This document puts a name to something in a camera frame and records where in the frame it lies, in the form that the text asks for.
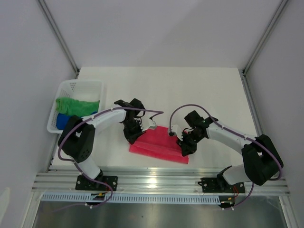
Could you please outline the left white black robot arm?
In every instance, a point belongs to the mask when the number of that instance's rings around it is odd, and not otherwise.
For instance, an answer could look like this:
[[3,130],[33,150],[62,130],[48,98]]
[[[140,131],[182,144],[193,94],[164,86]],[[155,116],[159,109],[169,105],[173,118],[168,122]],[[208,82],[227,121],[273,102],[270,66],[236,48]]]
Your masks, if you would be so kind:
[[59,159],[72,162],[91,189],[100,189],[104,183],[103,171],[91,156],[96,133],[120,123],[125,139],[134,144],[148,129],[142,125],[140,112],[145,114],[147,111],[142,102],[134,98],[129,103],[118,100],[112,108],[85,118],[70,117],[58,142]]

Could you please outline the green microfiber towel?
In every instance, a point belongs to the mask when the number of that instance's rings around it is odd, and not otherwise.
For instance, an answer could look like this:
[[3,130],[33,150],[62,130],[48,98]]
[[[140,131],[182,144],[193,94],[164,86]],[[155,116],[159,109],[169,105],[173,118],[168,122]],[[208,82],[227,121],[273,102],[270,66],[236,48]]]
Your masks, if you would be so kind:
[[70,97],[59,97],[55,100],[56,111],[69,116],[89,116],[98,111],[99,101],[80,101]]

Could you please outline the blue microfiber towel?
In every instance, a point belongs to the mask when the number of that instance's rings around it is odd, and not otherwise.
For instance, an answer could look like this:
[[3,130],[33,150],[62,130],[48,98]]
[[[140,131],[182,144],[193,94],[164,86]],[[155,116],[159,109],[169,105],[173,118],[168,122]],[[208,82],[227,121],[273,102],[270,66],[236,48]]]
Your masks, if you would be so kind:
[[[92,115],[96,114],[97,111],[92,112],[90,115],[87,116],[79,116],[80,119],[88,119],[90,118]],[[67,125],[69,119],[71,118],[71,115],[66,115],[66,114],[58,114],[57,115],[57,120],[56,120],[56,128],[58,130],[64,130],[65,126]]]

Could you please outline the pink microfiber towel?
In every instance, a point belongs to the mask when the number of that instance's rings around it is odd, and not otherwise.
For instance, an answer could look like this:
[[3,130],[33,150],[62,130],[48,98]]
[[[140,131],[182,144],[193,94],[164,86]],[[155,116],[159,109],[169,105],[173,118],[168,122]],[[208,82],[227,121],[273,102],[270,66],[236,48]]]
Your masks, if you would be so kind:
[[147,130],[134,144],[129,152],[160,160],[188,164],[189,157],[183,157],[181,147],[176,143],[176,136],[169,136],[168,128],[157,126],[154,130]]

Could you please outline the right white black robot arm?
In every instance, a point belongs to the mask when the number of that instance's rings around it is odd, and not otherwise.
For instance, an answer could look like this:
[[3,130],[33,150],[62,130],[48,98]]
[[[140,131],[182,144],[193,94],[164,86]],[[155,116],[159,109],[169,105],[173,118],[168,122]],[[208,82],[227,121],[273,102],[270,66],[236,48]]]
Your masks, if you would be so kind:
[[217,187],[221,191],[229,191],[239,182],[250,181],[261,186],[275,174],[282,174],[284,163],[267,135],[247,136],[225,127],[214,117],[203,118],[196,111],[184,119],[190,127],[188,132],[177,125],[171,126],[183,157],[195,153],[197,144],[203,139],[220,142],[242,156],[241,165],[229,166],[217,175]]

